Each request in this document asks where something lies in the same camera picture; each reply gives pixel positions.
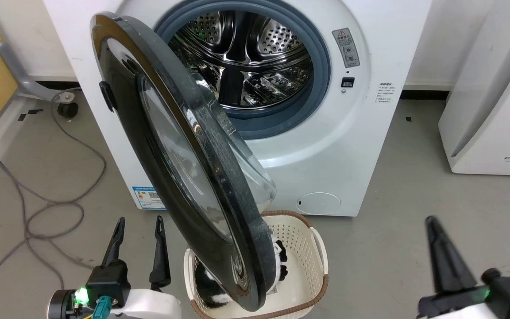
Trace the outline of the grey stand leg with caster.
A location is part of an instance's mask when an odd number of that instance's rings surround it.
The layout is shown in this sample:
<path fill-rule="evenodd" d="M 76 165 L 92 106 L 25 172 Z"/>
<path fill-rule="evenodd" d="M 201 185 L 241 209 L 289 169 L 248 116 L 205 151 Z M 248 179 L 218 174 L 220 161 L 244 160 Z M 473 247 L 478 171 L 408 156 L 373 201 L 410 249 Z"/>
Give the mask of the grey stand leg with caster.
<path fill-rule="evenodd" d="M 17 82 L 20 96 L 48 101 L 51 105 L 57 105 L 58 115 L 69 119 L 76 117 L 78 105 L 74 92 L 80 89 L 77 84 L 51 82 L 43 85 L 35 81 L 24 69 L 12 47 L 3 41 L 0 42 L 0 56 Z"/>

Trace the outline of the white standing appliance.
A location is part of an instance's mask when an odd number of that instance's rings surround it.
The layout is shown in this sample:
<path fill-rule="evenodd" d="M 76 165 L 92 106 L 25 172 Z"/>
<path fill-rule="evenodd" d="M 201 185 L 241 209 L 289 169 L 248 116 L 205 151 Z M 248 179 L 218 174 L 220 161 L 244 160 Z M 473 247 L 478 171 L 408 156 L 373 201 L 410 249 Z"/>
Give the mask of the white standing appliance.
<path fill-rule="evenodd" d="M 496 0 L 438 123 L 456 174 L 510 175 L 510 0 Z"/>

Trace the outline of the grey rubber door gasket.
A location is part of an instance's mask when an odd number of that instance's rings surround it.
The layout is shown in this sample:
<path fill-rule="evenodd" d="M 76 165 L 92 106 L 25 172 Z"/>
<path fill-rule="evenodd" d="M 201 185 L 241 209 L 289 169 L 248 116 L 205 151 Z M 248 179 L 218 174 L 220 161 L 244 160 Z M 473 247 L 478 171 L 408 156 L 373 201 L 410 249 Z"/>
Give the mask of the grey rubber door gasket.
<path fill-rule="evenodd" d="M 209 12 L 224 11 L 267 16 L 289 26 L 302 40 L 313 62 L 313 75 L 295 97 L 259 111 L 233 111 L 221 106 L 247 140 L 270 138 L 294 129 L 318 109 L 330 79 L 326 43 L 310 18 L 284 0 L 151 0 L 143 6 L 143 12 L 151 15 L 154 31 L 168 44 L 188 21 Z"/>

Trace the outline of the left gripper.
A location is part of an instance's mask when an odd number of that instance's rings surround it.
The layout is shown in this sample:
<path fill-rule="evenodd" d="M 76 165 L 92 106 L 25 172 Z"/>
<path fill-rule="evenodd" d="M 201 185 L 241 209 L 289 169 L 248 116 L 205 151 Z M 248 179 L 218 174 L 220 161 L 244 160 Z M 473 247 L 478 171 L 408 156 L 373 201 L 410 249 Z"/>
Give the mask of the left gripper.
<path fill-rule="evenodd" d="M 149 275 L 151 288 L 132 289 L 128 267 L 119 261 L 125 218 L 116 223 L 101 266 L 93 269 L 79 289 L 61 289 L 52 295 L 47 319 L 182 319 L 180 301 L 162 288 L 171 284 L 169 254 L 162 216 L 155 223 L 155 254 Z"/>

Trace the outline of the round white filter cover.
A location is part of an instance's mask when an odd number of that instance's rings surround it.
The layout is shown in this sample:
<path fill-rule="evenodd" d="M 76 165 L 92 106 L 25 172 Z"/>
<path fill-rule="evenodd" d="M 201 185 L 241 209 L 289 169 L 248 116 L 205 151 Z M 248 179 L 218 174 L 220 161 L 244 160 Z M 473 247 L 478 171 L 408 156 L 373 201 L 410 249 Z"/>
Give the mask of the round white filter cover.
<path fill-rule="evenodd" d="M 340 198 L 326 192 L 305 194 L 296 202 L 298 210 L 309 215 L 333 215 L 340 205 Z"/>

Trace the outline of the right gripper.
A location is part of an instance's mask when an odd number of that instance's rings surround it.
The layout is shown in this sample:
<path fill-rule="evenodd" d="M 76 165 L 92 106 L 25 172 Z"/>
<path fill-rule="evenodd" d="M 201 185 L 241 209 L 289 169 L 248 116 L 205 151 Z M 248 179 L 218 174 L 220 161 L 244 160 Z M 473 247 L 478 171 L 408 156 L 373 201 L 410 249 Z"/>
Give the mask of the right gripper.
<path fill-rule="evenodd" d="M 436 216 L 425 218 L 435 295 L 417 304 L 416 319 L 510 319 L 510 276 L 496 268 L 474 275 Z"/>

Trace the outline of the blue energy label sticker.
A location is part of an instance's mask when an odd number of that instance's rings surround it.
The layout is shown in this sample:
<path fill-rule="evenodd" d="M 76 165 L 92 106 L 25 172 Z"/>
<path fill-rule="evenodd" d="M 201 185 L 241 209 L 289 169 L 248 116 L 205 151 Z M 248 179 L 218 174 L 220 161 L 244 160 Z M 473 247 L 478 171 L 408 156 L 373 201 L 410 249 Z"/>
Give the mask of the blue energy label sticker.
<path fill-rule="evenodd" d="M 166 210 L 153 187 L 131 187 L 136 206 L 142 210 Z"/>

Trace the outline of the perforated steel washer drum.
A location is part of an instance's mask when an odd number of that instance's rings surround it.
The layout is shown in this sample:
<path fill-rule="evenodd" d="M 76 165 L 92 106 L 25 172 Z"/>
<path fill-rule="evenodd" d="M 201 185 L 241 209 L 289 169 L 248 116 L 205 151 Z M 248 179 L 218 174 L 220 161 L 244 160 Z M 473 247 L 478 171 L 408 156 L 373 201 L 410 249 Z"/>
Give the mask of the perforated steel washer drum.
<path fill-rule="evenodd" d="M 233 111 L 273 108 L 310 82 L 313 62 L 289 26 L 252 12 L 209 12 L 182 26 L 169 46 L 202 75 L 220 105 Z"/>

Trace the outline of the white laundry basket brown rim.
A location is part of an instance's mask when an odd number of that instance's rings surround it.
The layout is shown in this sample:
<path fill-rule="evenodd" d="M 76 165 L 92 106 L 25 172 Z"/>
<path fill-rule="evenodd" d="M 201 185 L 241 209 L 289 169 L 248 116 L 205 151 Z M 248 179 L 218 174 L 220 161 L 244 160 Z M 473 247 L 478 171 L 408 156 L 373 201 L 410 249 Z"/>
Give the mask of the white laundry basket brown rim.
<path fill-rule="evenodd" d="M 184 278 L 192 309 L 200 319 L 301 319 L 319 303 L 328 288 L 328 257 L 319 232 L 301 214 L 288 210 L 267 211 L 263 219 L 286 248 L 288 275 L 267 295 L 260 310 L 249 312 L 237 303 L 211 309 L 197 292 L 193 279 L 196 255 L 187 249 Z"/>

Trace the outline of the round black washing machine door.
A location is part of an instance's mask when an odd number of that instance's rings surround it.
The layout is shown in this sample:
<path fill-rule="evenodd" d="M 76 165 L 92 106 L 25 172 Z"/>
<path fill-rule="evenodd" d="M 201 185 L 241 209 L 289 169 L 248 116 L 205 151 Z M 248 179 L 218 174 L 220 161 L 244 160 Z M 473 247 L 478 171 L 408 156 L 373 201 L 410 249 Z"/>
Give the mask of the round black washing machine door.
<path fill-rule="evenodd" d="M 246 311 L 275 283 L 262 212 L 277 188 L 223 107 L 149 26 L 99 12 L 91 38 L 100 90 L 191 250 Z"/>

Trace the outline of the white front-load washing machine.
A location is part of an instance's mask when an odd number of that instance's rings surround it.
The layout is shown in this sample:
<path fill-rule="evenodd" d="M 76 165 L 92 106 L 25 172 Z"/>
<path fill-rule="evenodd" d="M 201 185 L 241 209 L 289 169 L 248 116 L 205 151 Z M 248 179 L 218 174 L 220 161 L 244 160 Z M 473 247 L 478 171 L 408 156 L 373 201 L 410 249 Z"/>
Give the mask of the white front-load washing machine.
<path fill-rule="evenodd" d="M 340 198 L 332 216 L 357 216 L 433 0 L 284 0 L 318 28 L 330 58 L 326 96 L 294 129 L 247 140 L 270 174 L 278 194 L 269 210 L 302 214 L 297 200 L 314 192 Z M 43 0 L 77 81 L 128 187 L 153 187 L 121 124 L 98 87 L 91 44 L 91 18 L 99 12 L 132 16 L 153 27 L 143 6 L 151 0 Z M 360 66 L 346 68 L 333 30 L 349 28 Z M 354 77 L 353 88 L 342 78 Z"/>

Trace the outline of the grey warning sticker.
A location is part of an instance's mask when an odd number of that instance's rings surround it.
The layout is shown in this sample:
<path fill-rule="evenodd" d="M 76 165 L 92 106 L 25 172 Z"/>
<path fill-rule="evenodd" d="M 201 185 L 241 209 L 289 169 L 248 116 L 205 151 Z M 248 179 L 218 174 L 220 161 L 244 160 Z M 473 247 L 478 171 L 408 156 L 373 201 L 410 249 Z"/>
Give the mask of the grey warning sticker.
<path fill-rule="evenodd" d="M 335 38 L 336 44 L 339 48 L 344 66 L 346 68 L 360 66 L 356 44 L 349 28 L 333 30 L 332 35 Z"/>

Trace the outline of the black and white garment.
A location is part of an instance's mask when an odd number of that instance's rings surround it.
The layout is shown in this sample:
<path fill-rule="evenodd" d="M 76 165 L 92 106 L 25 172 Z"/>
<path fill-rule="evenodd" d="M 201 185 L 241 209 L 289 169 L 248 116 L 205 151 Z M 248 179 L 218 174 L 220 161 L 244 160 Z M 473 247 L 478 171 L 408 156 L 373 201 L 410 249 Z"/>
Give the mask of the black and white garment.
<path fill-rule="evenodd" d="M 276 275 L 273 284 L 267 293 L 275 292 L 277 285 L 284 281 L 289 274 L 286 262 L 288 256 L 285 246 L 281 240 L 275 235 L 272 236 L 274 242 L 274 253 L 276 260 Z M 199 297 L 204 301 L 206 307 L 215 309 L 223 307 L 233 301 L 229 294 L 220 287 L 215 278 L 206 270 L 205 266 L 199 262 L 196 270 L 194 271 L 194 280 Z"/>

